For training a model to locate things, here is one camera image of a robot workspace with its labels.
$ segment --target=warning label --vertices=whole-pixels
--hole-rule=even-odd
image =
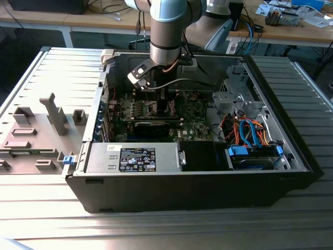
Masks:
[[[122,148],[120,172],[156,171],[155,148]]]

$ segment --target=metal workbench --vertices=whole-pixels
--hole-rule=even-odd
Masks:
[[[63,95],[59,105],[66,114],[74,109],[67,105],[68,98],[81,99],[75,104],[89,113],[100,53],[70,48],[40,52],[0,109],[0,136],[10,129],[13,106],[31,102],[22,95],[30,90],[54,88]],[[76,63],[62,68],[62,60]],[[58,67],[55,71],[47,65]],[[55,84],[55,76],[63,83]],[[66,77],[77,82],[68,83]],[[72,96],[59,91],[62,84]],[[34,108],[45,112],[38,102]],[[59,174],[0,175],[0,237],[36,250],[332,249],[333,152],[325,159],[320,180],[306,190],[290,192],[272,207],[207,211],[89,214]]]

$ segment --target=white table leg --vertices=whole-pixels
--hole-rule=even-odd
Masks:
[[[60,28],[60,31],[62,32],[62,36],[65,41],[66,47],[73,48],[73,42],[71,38],[71,28],[68,26],[63,26]]]

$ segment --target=computer case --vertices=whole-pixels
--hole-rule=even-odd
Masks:
[[[8,0],[13,10],[82,14],[89,0]]]

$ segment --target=electronic component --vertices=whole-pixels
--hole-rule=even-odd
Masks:
[[[242,0],[230,0],[229,9],[231,12],[230,19],[233,21],[232,31],[237,30],[241,11],[243,10],[244,3]]]
[[[163,138],[170,132],[166,122],[137,122],[134,124],[134,135],[140,138]]]
[[[274,170],[280,167],[283,149],[272,145],[266,147],[231,146],[228,149],[233,170]]]
[[[88,6],[89,0],[9,0],[13,10],[50,11],[80,15]]]
[[[297,14],[288,11],[288,10],[280,10],[274,7],[270,8],[270,12],[268,12],[265,17],[266,25],[277,26],[277,25],[287,25],[287,26],[296,26],[298,24],[299,17]]]

